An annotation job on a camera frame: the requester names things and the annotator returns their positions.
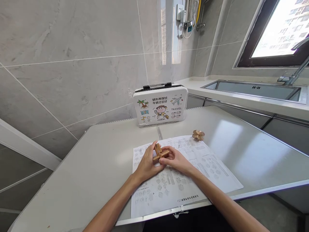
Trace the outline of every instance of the countertop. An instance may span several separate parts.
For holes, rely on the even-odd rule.
[[[307,104],[299,104],[287,101],[268,99],[258,96],[249,96],[238,93],[229,93],[218,90],[201,89],[202,86],[210,84],[217,80],[230,81],[250,81],[260,83],[277,83],[277,78],[274,77],[243,77],[243,76],[208,76],[205,80],[200,80],[200,77],[191,77],[177,81],[177,83],[185,86],[189,94],[203,96],[222,102],[227,102],[234,105],[244,106],[251,109],[268,111],[271,113],[281,114],[297,119],[309,121],[309,78],[299,78],[296,85],[307,85]]]
[[[129,119],[90,127],[9,231],[82,231],[132,173],[135,147],[195,129],[206,132],[204,142],[244,186],[228,193],[232,199],[309,183],[307,155],[216,106],[199,107],[171,124],[139,128],[137,119]],[[131,218],[129,200],[116,225],[119,231],[142,231],[142,221],[210,204],[206,199]]]

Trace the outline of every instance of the instruction sheet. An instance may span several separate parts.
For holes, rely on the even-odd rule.
[[[242,189],[243,185],[203,141],[195,141],[191,135],[158,141],[161,147],[172,146],[211,180],[223,192]],[[145,150],[152,143],[133,149],[133,172],[137,169]],[[163,210],[206,199],[204,193],[191,178],[167,166],[162,172],[145,181],[132,195],[131,218],[137,218]]]

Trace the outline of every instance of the palm tree illustration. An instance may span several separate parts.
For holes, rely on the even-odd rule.
[[[145,102],[145,100],[138,100],[137,102],[139,105],[142,104],[142,108],[146,108],[148,107],[147,104],[149,104],[149,102]]]

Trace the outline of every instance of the white table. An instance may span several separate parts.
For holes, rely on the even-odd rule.
[[[233,199],[309,183],[308,156],[215,106],[201,107],[187,110],[183,122],[159,127],[139,128],[136,119],[90,127],[9,231],[85,227],[132,173],[134,147],[195,129],[206,133],[205,143],[243,184],[229,193]],[[210,204],[203,200],[131,218],[129,200],[116,225],[137,231],[139,222]]]

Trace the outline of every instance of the cartoon airplane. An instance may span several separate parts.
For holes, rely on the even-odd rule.
[[[181,97],[180,98],[173,98],[173,100],[175,100],[175,101],[172,102],[172,104],[175,105],[175,103],[177,102],[177,104],[179,105],[180,99],[181,99]]]

